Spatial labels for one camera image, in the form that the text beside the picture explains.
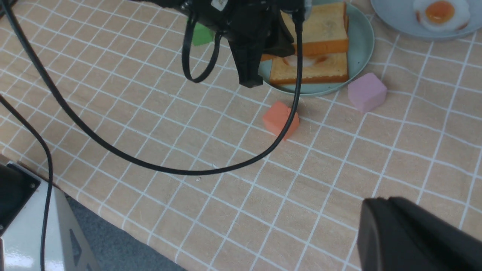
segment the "sticker label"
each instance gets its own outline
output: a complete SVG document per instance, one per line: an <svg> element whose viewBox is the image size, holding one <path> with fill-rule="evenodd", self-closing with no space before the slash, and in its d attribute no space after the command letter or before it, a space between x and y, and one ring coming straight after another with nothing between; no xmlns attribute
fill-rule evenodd
<svg viewBox="0 0 482 271"><path fill-rule="evenodd" d="M219 11L223 11L229 0L212 0L211 5Z"/></svg>

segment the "gray floor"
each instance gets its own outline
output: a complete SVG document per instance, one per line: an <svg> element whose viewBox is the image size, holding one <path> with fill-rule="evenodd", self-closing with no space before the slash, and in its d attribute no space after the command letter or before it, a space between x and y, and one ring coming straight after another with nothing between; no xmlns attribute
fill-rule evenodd
<svg viewBox="0 0 482 271"><path fill-rule="evenodd" d="M184 270L77 201L68 202L103 271Z"/></svg>

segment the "green foam block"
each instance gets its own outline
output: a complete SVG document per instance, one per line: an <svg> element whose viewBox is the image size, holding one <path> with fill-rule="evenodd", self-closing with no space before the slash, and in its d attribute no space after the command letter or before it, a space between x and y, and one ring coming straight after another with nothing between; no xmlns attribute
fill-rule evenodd
<svg viewBox="0 0 482 271"><path fill-rule="evenodd" d="M196 24L194 27L194 35L192 37L192 44L199 46L210 43L214 40L214 31L203 26L202 24Z"/></svg>

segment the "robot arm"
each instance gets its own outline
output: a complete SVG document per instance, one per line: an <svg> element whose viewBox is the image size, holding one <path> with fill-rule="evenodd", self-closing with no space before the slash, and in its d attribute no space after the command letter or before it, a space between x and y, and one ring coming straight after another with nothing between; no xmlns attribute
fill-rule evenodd
<svg viewBox="0 0 482 271"><path fill-rule="evenodd" d="M186 78L201 82L210 74L217 60L221 37L228 40L238 70L240 84L252 88L263 84L258 75L262 54L279 57L293 55L294 39L281 17L311 11L311 0L147 0L164 8L173 8L188 16L183 44L183 70ZM216 32L215 49L210 64L193 79L189 52L194 26L201 23Z"/></svg>

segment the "egg yolk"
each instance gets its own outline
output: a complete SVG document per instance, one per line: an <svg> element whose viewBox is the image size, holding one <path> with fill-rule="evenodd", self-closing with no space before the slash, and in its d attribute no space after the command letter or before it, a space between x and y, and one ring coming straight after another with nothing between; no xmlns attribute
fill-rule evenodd
<svg viewBox="0 0 482 271"><path fill-rule="evenodd" d="M449 21L452 19L454 14L454 6L447 1L434 2L425 10L425 15L429 21L435 24L443 24Z"/></svg>

